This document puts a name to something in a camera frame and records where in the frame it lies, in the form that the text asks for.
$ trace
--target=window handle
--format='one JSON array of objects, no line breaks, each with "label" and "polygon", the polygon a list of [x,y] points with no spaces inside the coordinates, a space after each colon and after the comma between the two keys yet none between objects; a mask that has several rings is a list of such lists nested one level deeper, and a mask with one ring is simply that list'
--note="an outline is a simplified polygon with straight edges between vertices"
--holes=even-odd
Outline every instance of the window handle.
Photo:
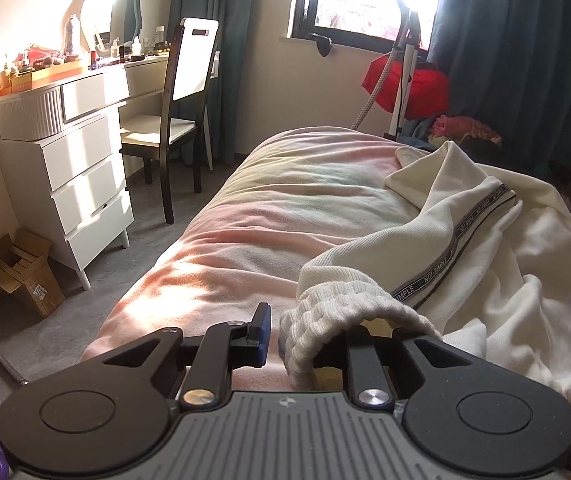
[{"label": "window handle", "polygon": [[311,32],[305,37],[305,39],[314,40],[317,44],[319,54],[321,54],[323,57],[326,57],[329,54],[330,50],[332,50],[332,40],[326,36]]}]

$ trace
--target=curtain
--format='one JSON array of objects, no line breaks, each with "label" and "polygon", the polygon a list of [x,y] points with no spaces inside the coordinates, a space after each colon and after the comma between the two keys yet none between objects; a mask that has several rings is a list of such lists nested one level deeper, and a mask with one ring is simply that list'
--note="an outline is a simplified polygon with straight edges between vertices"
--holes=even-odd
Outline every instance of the curtain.
[{"label": "curtain", "polygon": [[[182,18],[219,20],[219,76],[210,82],[208,90],[208,121],[212,134],[212,152],[228,164],[234,162],[236,102],[248,36],[252,0],[172,0],[168,35]],[[181,103],[172,116],[187,118],[193,107]],[[186,146],[184,158],[191,156]]]},{"label": "curtain", "polygon": [[449,115],[491,126],[536,174],[571,164],[571,0],[440,0],[428,60]]}]

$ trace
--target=cardboard box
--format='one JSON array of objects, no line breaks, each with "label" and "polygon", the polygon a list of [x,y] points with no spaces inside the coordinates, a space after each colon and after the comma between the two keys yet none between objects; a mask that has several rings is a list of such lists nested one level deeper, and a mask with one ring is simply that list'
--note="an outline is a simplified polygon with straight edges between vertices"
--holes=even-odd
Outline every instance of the cardboard box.
[{"label": "cardboard box", "polygon": [[47,263],[50,242],[19,229],[0,240],[0,288],[48,317],[65,299]]},{"label": "cardboard box", "polygon": [[19,74],[10,79],[12,94],[17,92],[24,92],[25,90],[32,90],[40,88],[41,86],[49,85],[59,79],[65,79],[73,75],[78,75],[88,70],[88,61],[85,58],[70,61],[60,65],[53,65],[49,68],[43,68],[35,72],[27,72]]},{"label": "cardboard box", "polygon": [[11,87],[7,87],[7,88],[0,88],[0,97],[3,97],[4,95],[8,95],[12,93],[12,88]]}]

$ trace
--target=white dresser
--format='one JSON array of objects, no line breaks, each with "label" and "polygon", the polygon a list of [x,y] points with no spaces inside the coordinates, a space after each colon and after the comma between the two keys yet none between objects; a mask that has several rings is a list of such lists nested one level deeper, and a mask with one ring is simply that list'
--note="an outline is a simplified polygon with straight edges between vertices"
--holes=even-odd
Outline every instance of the white dresser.
[{"label": "white dresser", "polygon": [[84,269],[115,238],[129,246],[118,107],[161,93],[167,57],[84,73],[0,97],[0,165],[19,225]]}]

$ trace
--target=white chair backrest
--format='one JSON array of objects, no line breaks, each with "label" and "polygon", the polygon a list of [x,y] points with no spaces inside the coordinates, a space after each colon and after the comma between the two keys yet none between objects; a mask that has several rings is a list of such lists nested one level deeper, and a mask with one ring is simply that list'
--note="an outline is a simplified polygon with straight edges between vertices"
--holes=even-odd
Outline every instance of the white chair backrest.
[{"label": "white chair backrest", "polygon": [[183,38],[178,54],[172,101],[203,91],[209,78],[210,59],[219,22],[183,18]]}]

